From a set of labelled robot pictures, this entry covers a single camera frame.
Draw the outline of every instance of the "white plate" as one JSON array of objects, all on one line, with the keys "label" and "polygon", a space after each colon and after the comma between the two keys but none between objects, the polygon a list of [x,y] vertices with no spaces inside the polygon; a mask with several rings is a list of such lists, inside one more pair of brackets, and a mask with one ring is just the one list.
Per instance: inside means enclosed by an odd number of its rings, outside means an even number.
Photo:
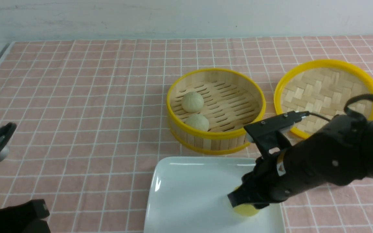
[{"label": "white plate", "polygon": [[144,233],[284,233],[278,204],[252,217],[236,214],[227,194],[254,159],[168,157],[155,168]]}]

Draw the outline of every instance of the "bamboo steamer basket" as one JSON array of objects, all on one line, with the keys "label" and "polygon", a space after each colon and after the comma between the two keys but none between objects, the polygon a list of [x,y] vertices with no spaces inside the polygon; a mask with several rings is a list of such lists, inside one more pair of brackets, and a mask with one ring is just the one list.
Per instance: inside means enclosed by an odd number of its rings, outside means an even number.
[{"label": "bamboo steamer basket", "polygon": [[[284,75],[274,92],[274,106],[277,114],[311,111],[331,119],[344,114],[348,99],[366,93],[373,94],[373,79],[365,71],[343,61],[316,60]],[[350,108],[373,120],[373,103],[363,100]],[[308,116],[290,131],[306,139],[326,123],[316,116]]]},{"label": "bamboo steamer basket", "polygon": [[[192,113],[183,110],[184,94],[197,92],[204,98],[201,112],[210,122],[208,132],[185,124]],[[168,123],[173,136],[196,152],[224,155],[250,145],[243,126],[260,121],[266,100],[260,87],[235,71],[210,68],[190,72],[179,78],[167,95]]]}]

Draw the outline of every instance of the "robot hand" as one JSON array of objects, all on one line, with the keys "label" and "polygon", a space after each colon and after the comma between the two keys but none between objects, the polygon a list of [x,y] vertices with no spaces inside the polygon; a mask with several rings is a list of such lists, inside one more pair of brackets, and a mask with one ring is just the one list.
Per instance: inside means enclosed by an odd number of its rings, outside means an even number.
[{"label": "robot hand", "polygon": [[[294,146],[282,131],[317,114],[292,111],[244,126],[262,156],[256,159],[253,171],[242,177],[242,185],[228,195],[231,205],[251,204],[261,209],[324,183],[344,186],[373,178],[373,121],[348,107],[360,100],[373,102],[373,94],[348,100],[346,115],[327,119],[328,124]],[[279,151],[270,153],[274,148]]]},{"label": "robot hand", "polygon": [[[10,122],[0,127],[0,162],[6,158],[6,146],[17,125]],[[0,233],[50,233],[43,218],[50,215],[42,199],[31,200],[25,204],[0,209]]]}]

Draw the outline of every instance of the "black cable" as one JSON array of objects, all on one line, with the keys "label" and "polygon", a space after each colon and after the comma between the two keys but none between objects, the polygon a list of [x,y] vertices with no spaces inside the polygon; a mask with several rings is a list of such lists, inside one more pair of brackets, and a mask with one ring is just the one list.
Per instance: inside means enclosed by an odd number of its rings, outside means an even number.
[{"label": "black cable", "polygon": [[324,119],[325,121],[330,121],[329,118],[324,117],[324,116],[322,116],[322,115],[320,115],[320,114],[317,114],[317,113],[314,113],[314,112],[309,112],[309,115],[316,116],[316,117],[318,117],[318,118]]}]

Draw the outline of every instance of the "bamboo steamer lid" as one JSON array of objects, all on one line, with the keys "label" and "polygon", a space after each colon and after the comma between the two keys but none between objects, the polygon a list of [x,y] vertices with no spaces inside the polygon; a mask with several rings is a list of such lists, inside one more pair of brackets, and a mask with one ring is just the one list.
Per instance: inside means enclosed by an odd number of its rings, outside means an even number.
[{"label": "bamboo steamer lid", "polygon": [[[367,93],[373,93],[373,79],[366,72],[346,62],[318,60],[289,71],[276,88],[274,104],[277,114],[310,111],[331,119],[344,114],[348,99]],[[360,101],[350,108],[373,120],[373,103]],[[307,138],[325,124],[321,118],[308,116],[291,131]]]}]

